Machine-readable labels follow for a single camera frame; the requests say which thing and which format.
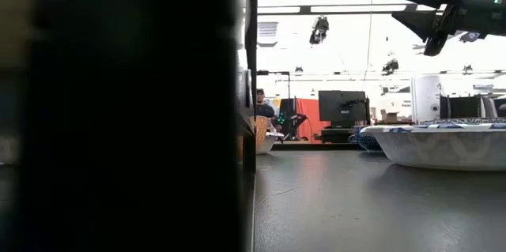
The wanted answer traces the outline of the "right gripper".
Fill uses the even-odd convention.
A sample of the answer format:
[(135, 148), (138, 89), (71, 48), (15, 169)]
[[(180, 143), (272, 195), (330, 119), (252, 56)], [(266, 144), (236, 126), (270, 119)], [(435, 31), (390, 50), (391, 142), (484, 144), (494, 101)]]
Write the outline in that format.
[(395, 11), (391, 16), (415, 33), (425, 43), (425, 56), (438, 55), (450, 34), (464, 26), (464, 17), (470, 15), (472, 7), (466, 0), (406, 0), (418, 5), (440, 7), (445, 4), (442, 14), (436, 11)]

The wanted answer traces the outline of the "blue white patterned paper bowl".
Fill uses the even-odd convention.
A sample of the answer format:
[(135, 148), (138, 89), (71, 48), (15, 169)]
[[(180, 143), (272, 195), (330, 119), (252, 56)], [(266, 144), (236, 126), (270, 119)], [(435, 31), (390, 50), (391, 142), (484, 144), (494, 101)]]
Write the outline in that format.
[(256, 134), (256, 154), (265, 155), (273, 148), (275, 141), (278, 138), (283, 138), (283, 133), (265, 132)]
[(506, 171), (506, 119), (476, 118), (412, 126), (368, 126), (394, 164), (457, 171)]

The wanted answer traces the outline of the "blue round coaster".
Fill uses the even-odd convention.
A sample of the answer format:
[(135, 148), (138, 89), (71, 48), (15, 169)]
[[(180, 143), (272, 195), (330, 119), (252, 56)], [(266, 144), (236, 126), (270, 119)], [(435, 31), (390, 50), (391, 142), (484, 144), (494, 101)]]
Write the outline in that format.
[(362, 130), (366, 127), (367, 125), (354, 126), (352, 134), (348, 138), (348, 142), (358, 144), (368, 152), (382, 152), (383, 150), (380, 144), (374, 137), (362, 134)]

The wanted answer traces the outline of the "white panel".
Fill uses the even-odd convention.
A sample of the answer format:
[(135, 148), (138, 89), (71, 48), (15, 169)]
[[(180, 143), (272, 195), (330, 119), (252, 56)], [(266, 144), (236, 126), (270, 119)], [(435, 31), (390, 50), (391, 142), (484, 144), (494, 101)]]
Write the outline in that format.
[(412, 120), (416, 124), (440, 118), (441, 81), (438, 75), (411, 79)]

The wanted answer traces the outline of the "black box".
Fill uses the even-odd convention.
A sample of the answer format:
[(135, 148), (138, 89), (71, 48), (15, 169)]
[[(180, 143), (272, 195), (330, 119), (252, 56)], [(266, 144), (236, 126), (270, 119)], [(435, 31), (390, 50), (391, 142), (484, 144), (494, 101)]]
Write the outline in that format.
[(440, 97), (440, 118), (478, 118), (481, 99), (478, 96)]

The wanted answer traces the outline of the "black monitor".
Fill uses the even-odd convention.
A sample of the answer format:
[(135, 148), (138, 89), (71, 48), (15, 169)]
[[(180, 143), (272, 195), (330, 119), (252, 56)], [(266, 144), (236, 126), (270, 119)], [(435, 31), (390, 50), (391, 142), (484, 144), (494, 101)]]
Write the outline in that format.
[(319, 119), (328, 122), (356, 122), (370, 119), (365, 92), (319, 91)]

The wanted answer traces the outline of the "orange cloth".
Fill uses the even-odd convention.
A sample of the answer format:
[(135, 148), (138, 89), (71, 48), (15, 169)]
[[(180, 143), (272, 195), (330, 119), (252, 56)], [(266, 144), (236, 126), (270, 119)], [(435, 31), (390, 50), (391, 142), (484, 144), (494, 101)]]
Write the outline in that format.
[(311, 144), (321, 144), (322, 130), (330, 123), (319, 119), (319, 101), (297, 98), (296, 112), (307, 117), (297, 128), (297, 137), (306, 137)]

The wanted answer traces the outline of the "white ceiling vent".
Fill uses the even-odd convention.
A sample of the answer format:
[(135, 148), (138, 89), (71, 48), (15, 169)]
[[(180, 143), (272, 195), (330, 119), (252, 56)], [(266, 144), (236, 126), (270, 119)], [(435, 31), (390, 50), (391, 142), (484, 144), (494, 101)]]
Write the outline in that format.
[(257, 44), (260, 47), (275, 47), (278, 44), (278, 23), (259, 22)]

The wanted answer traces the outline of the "person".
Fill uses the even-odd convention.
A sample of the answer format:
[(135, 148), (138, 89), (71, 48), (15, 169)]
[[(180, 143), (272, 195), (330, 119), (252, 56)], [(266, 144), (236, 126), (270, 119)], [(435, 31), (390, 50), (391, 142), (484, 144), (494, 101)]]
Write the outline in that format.
[(273, 118), (276, 115), (275, 110), (268, 103), (265, 103), (265, 92), (262, 88), (256, 90), (255, 113), (266, 118)]

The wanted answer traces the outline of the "tan wooden board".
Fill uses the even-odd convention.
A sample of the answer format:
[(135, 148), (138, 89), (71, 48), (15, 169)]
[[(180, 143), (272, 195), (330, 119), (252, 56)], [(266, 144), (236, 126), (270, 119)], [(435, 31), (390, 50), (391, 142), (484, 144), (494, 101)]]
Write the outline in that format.
[(255, 117), (255, 126), (256, 145), (259, 147), (266, 140), (266, 134), (270, 131), (271, 118), (257, 115)]

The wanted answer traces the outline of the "black table mat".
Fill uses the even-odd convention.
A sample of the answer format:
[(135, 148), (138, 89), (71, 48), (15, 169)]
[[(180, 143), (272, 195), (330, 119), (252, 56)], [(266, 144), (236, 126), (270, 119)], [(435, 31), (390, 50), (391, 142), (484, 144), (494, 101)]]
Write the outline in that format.
[(279, 151), (255, 189), (255, 252), (506, 252), (506, 172)]

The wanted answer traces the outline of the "light wooden board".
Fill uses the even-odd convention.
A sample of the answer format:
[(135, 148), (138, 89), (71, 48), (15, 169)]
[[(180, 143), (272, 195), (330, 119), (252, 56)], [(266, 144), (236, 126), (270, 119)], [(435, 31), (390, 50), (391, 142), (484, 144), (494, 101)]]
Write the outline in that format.
[(0, 252), (254, 252), (257, 0), (0, 0)]

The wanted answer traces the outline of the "black aluminium table frame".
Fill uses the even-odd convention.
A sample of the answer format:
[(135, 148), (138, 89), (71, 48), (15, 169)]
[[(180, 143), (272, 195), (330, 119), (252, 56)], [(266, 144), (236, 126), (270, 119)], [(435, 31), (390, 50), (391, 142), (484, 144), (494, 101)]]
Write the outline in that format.
[(274, 144), (273, 151), (349, 151), (363, 148), (353, 143), (337, 143), (337, 144), (299, 144), (299, 143), (279, 143)]

